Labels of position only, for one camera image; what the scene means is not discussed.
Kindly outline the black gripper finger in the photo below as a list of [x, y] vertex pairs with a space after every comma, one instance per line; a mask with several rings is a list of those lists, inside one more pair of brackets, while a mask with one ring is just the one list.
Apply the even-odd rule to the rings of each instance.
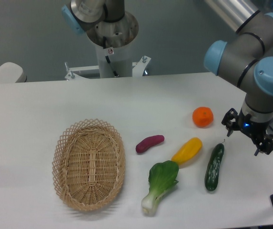
[[236, 119], [238, 118], [238, 113], [235, 109], [231, 108], [223, 117], [222, 125], [225, 126], [227, 130], [227, 137], [229, 137], [234, 131], [238, 131], [238, 123]]
[[256, 139], [254, 144], [257, 147], [255, 156], [259, 153], [269, 155], [273, 151], [273, 134], [264, 134], [261, 138]]

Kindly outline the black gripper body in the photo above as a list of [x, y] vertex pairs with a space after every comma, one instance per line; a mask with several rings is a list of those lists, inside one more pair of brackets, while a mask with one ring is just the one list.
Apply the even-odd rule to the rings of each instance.
[[251, 118], [250, 114], [239, 113], [236, 119], [239, 130], [248, 136], [254, 144], [264, 144], [266, 141], [271, 140], [266, 131], [270, 121], [255, 122]]

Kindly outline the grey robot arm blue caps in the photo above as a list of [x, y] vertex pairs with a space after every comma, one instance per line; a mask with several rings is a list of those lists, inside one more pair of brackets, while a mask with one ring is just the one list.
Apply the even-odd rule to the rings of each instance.
[[[239, 112], [229, 110], [222, 124], [228, 134], [240, 131], [257, 152], [273, 151], [273, 135], [266, 130], [273, 118], [273, 13], [263, 14], [248, 0], [209, 0], [207, 4], [235, 31], [231, 43], [214, 42], [204, 57], [204, 67], [246, 96]], [[129, 45], [138, 34], [138, 23], [122, 0], [72, 0], [61, 9], [77, 34], [87, 34], [95, 45], [102, 78], [143, 76], [150, 61], [132, 64]]]

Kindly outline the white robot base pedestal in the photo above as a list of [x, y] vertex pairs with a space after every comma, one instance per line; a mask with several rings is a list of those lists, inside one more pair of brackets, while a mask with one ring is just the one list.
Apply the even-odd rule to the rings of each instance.
[[132, 61], [132, 45], [136, 41], [139, 25], [129, 12], [117, 22], [101, 21], [84, 31], [68, 8], [62, 14], [77, 34], [86, 33], [94, 45], [101, 78], [142, 77], [147, 75], [147, 65], [151, 58], [144, 55], [138, 62]]

